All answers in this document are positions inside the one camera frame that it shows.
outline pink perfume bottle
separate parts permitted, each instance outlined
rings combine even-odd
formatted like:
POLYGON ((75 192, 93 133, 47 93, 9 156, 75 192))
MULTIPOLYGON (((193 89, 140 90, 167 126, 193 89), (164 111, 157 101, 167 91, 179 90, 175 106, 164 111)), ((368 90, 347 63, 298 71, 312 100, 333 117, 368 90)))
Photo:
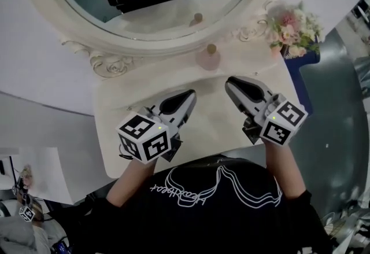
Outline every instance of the pink perfume bottle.
POLYGON ((209 44, 207 48, 197 54, 195 60, 204 70, 213 71, 220 65, 221 55, 214 44, 209 44))
POLYGON ((189 27, 192 27, 192 26, 194 26, 194 25, 196 25, 196 24, 199 24, 199 23, 201 23, 202 21, 203 21, 203 15, 202 15, 202 13, 196 13, 196 14, 194 15, 194 19, 190 22, 189 27))

